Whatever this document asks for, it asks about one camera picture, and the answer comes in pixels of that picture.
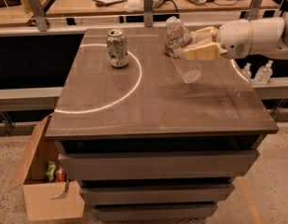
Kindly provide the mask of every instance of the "white curved line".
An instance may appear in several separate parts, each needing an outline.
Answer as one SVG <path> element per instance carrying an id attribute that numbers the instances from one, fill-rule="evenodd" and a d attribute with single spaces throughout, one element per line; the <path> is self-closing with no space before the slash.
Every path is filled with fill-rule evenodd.
<path id="1" fill-rule="evenodd" d="M 104 44 L 87 44 L 87 45 L 81 45 L 80 47 L 90 47 L 90 46 L 96 46 L 96 47 L 106 47 L 106 45 Z M 134 85 L 134 87 L 126 94 L 124 95 L 122 98 L 99 108 L 94 108 L 94 109 L 89 109 L 89 110 L 83 110 L 83 111 L 66 111 L 66 110 L 60 110 L 60 109 L 55 109 L 55 112 L 59 112 L 59 113 L 63 113 L 63 114 L 88 114 L 88 113 L 92 113 L 92 112 L 97 112 L 106 108 L 109 108 L 113 105 L 116 105 L 117 103 L 125 100 L 128 96 L 130 96 L 139 86 L 141 80 L 142 80 L 142 76 L 143 76 L 143 71 L 142 71 L 142 67 L 141 67 L 141 63 L 138 61 L 138 59 L 130 52 L 128 52 L 128 54 L 133 57 L 133 59 L 135 60 L 135 62 L 137 63 L 139 69 L 140 69 L 140 75 Z"/>

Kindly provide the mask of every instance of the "white bottle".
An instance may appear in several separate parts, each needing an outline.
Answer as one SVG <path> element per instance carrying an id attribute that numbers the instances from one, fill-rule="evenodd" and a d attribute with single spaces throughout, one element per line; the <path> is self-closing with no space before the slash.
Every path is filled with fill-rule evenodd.
<path id="1" fill-rule="evenodd" d="M 250 63 L 246 63 L 245 67 L 243 69 L 241 69 L 242 74 L 248 79 L 250 80 L 250 78 L 252 77 L 252 72 L 250 71 Z"/>
<path id="2" fill-rule="evenodd" d="M 183 79 L 184 83 L 193 83 L 201 77 L 201 66 L 199 61 L 181 59 L 178 49 L 191 44 L 192 37 L 189 31 L 176 17 L 166 20 L 167 30 L 165 33 L 165 46 L 170 54 L 172 62 Z"/>
<path id="3" fill-rule="evenodd" d="M 267 82 L 270 80 L 270 77 L 272 76 L 272 73 L 273 73 L 273 70 L 271 69 L 272 64 L 273 64 L 273 61 L 268 61 L 266 65 L 263 65 L 258 69 L 254 77 L 254 80 L 257 83 L 267 84 Z"/>

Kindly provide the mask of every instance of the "soda can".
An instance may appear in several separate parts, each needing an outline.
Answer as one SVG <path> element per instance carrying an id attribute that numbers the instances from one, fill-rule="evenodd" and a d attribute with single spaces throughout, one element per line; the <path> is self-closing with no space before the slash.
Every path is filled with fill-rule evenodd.
<path id="1" fill-rule="evenodd" d="M 109 63 L 114 67 L 124 67 L 128 64 L 127 37 L 123 30 L 113 29 L 106 38 Z"/>
<path id="2" fill-rule="evenodd" d="M 54 172 L 54 175 L 56 176 L 56 182 L 57 183 L 66 181 L 66 173 L 62 168 L 56 170 Z"/>

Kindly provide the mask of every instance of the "cardboard box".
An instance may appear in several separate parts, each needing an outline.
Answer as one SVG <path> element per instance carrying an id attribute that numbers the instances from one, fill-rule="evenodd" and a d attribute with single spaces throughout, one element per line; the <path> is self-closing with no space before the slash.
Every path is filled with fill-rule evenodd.
<path id="1" fill-rule="evenodd" d="M 18 170 L 9 190 L 23 184 L 26 211 L 29 220 L 52 220 L 82 217 L 85 202 L 80 196 L 76 181 L 46 183 L 48 160 L 57 160 L 59 153 L 53 142 L 45 139 L 44 134 L 50 116 L 43 119 L 31 135 Z"/>

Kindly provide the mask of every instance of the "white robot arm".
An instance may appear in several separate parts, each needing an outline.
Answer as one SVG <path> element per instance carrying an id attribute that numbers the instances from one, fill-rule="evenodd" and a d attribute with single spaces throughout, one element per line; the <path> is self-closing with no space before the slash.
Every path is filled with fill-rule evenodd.
<path id="1" fill-rule="evenodd" d="M 288 60 L 288 13 L 285 19 L 229 21 L 219 29 L 206 27 L 191 35 L 194 45 L 179 50 L 183 59 L 209 61 L 219 56 L 241 59 L 256 54 Z"/>

